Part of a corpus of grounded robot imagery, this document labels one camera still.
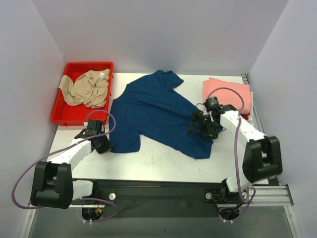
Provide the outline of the blue t-shirt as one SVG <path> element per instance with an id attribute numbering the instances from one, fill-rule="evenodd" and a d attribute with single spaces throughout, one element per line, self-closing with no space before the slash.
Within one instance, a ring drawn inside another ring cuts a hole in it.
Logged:
<path id="1" fill-rule="evenodd" d="M 138 152 L 144 135 L 194 159 L 207 159 L 213 142 L 197 131 L 188 134 L 199 109 L 174 91 L 183 83 L 173 71 L 158 70 L 126 85 L 114 99 L 109 127 L 113 153 Z"/>

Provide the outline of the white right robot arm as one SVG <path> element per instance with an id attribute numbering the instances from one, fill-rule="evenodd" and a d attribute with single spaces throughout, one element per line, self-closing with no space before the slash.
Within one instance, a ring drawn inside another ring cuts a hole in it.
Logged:
<path id="1" fill-rule="evenodd" d="M 231 202 L 251 185 L 283 171 L 280 141 L 267 136 L 241 117 L 233 105 L 222 105 L 217 97 L 204 102 L 205 111 L 193 112 L 188 134 L 195 130 L 207 139 L 217 139 L 222 128 L 234 135 L 235 175 L 223 181 L 219 196 Z"/>

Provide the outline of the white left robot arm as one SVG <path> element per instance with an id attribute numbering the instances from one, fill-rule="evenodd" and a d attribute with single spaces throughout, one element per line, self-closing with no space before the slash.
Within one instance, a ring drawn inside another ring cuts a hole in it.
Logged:
<path id="1" fill-rule="evenodd" d="M 72 171 L 89 154 L 108 152 L 112 144 L 108 140 L 104 123 L 90 119 L 71 144 L 58 155 L 35 166 L 31 190 L 31 204 L 37 207 L 66 209 L 72 201 L 83 198 L 89 204 L 100 199 L 100 192 L 91 180 L 74 180 Z"/>

